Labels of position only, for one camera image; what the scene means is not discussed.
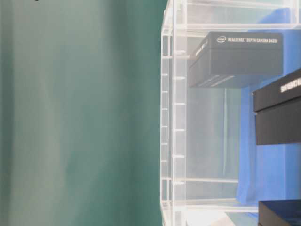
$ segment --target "intel realsense depth camera box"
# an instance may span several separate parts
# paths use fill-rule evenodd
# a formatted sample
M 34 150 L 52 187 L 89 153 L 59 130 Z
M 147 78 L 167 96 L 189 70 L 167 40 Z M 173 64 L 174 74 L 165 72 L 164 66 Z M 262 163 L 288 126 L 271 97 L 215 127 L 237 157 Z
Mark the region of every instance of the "intel realsense depth camera box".
M 241 88 L 282 73 L 282 34 L 210 32 L 190 55 L 188 85 Z

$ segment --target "product box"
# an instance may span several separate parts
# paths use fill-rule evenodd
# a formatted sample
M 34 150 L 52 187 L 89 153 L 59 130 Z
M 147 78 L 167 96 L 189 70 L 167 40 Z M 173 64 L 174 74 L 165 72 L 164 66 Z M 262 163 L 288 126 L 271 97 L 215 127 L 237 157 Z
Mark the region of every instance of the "product box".
M 301 69 L 253 95 L 257 145 L 301 142 Z
M 301 200 L 260 201 L 259 226 L 301 226 Z
M 210 32 L 190 55 L 188 85 L 241 88 L 282 73 L 282 34 Z

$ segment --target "black cardboard box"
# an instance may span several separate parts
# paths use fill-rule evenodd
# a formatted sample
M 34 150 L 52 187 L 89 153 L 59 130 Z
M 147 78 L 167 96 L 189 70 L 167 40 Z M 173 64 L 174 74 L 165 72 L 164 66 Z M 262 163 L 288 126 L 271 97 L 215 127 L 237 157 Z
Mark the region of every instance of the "black cardboard box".
M 253 95 L 257 145 L 301 142 L 301 69 Z
M 279 33 L 210 32 L 190 55 L 190 87 L 241 88 L 282 75 Z
M 301 226 L 301 200 L 260 201 L 259 226 Z

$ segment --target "box lid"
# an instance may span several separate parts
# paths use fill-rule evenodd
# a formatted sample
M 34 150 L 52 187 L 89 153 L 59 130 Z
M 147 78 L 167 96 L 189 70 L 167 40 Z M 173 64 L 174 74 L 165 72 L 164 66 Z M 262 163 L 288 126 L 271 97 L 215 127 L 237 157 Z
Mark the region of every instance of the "box lid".
M 254 111 L 301 97 L 301 69 L 255 91 Z

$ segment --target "green fabric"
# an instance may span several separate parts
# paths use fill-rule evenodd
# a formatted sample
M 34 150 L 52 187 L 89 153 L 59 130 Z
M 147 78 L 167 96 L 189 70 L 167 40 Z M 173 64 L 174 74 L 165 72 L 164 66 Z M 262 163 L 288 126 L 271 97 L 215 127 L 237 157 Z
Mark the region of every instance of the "green fabric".
M 1 1 L 1 225 L 161 225 L 165 5 Z

